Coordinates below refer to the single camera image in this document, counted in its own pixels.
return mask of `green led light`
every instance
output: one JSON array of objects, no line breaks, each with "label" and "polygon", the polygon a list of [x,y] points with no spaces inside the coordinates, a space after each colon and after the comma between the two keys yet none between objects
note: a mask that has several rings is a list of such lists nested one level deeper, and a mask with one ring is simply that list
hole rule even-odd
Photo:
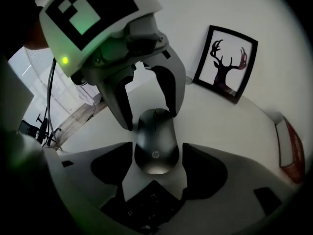
[{"label": "green led light", "polygon": [[64,57],[64,58],[62,59],[62,61],[63,61],[64,64],[67,64],[67,63],[68,63],[67,57]]}]

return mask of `antler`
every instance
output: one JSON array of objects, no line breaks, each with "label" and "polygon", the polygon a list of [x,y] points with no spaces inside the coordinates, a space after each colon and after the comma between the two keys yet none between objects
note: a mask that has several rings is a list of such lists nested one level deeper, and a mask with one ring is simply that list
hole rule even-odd
[{"label": "antler", "polygon": [[230,69],[243,70],[246,67],[247,55],[246,55],[245,49],[243,47],[241,47],[241,49],[242,49],[242,50],[240,50],[240,52],[241,52],[241,59],[240,59],[239,66],[231,65],[231,63],[233,62],[233,59],[230,58],[230,65],[228,66]]},{"label": "antler", "polygon": [[210,55],[212,56],[212,57],[214,57],[219,63],[217,64],[216,62],[214,62],[214,64],[215,64],[215,67],[217,67],[218,68],[218,66],[223,66],[223,63],[222,63],[222,60],[223,60],[223,56],[221,57],[221,59],[218,59],[217,57],[216,57],[216,52],[218,51],[218,50],[220,50],[220,42],[221,41],[223,41],[223,39],[221,39],[221,40],[219,40],[219,41],[215,41],[214,43],[213,43],[213,45],[212,45],[212,50],[211,50],[211,52],[210,52]]}]

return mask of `mouse scroll wheel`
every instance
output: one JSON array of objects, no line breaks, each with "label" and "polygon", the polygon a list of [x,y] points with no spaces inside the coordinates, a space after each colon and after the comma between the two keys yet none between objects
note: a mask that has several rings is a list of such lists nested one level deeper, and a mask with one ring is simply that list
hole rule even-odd
[{"label": "mouse scroll wheel", "polygon": [[153,113],[153,122],[155,124],[155,132],[157,131],[157,111]]}]

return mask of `black computer mouse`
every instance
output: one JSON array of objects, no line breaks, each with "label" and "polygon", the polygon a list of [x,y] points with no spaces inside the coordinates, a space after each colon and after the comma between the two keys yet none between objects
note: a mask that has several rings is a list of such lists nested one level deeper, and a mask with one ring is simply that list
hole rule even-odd
[{"label": "black computer mouse", "polygon": [[141,170],[149,174],[164,174],[175,167],[179,149],[169,111],[150,109],[140,116],[134,157]]}]

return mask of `picture frame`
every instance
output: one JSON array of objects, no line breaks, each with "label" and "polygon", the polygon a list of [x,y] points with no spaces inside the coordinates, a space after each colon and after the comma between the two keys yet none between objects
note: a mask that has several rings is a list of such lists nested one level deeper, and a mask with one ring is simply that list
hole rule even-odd
[{"label": "picture frame", "polygon": [[210,25],[193,82],[238,103],[250,78],[257,47],[256,40],[242,33]]}]

